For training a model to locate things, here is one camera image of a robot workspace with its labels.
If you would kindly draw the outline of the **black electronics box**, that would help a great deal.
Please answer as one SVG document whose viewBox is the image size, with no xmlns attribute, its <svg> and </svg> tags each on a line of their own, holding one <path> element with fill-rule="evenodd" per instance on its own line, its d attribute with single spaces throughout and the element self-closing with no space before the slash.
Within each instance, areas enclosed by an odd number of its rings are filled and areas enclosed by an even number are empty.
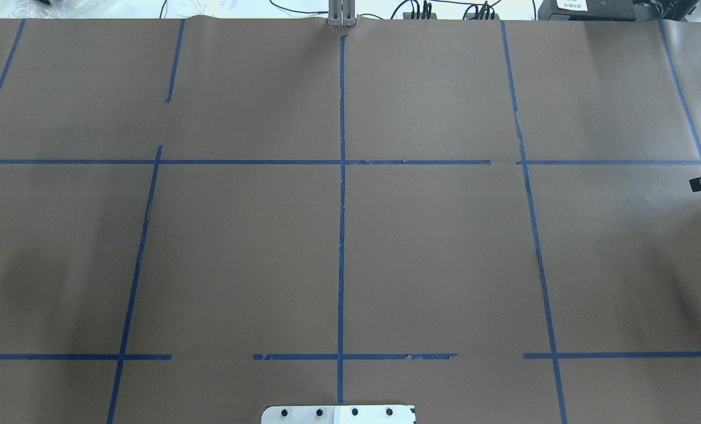
<svg viewBox="0 0 701 424">
<path fill-rule="evenodd" d="M 671 1 L 544 1 L 539 21 L 656 21 Z"/>
</svg>

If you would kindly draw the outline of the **black power strip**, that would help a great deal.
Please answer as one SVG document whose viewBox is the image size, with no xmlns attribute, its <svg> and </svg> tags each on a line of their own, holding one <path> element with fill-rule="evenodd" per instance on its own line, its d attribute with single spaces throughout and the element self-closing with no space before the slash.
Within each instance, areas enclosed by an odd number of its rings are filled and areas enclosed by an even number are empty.
<svg viewBox="0 0 701 424">
<path fill-rule="evenodd" d="M 403 1 L 399 3 L 390 19 L 405 21 L 435 21 L 437 19 L 436 4 L 463 6 L 465 10 L 459 15 L 461 21 L 497 21 L 496 6 L 503 1 Z"/>
</svg>

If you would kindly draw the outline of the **aluminium frame post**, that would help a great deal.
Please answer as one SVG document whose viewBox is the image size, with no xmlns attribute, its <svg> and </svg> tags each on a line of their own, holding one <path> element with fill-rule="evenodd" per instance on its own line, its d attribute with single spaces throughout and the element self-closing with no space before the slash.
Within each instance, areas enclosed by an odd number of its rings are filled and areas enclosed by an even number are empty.
<svg viewBox="0 0 701 424">
<path fill-rule="evenodd" d="M 328 26 L 354 27 L 357 24 L 355 0 L 329 0 L 328 1 Z"/>
</svg>

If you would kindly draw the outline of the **white metal base plate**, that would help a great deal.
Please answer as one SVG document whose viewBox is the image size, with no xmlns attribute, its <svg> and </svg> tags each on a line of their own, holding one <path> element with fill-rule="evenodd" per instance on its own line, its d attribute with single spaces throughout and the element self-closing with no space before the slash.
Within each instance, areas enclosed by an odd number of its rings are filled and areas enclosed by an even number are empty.
<svg viewBox="0 0 701 424">
<path fill-rule="evenodd" d="M 288 405 L 267 407 L 261 423 L 416 423 L 409 405 Z"/>
</svg>

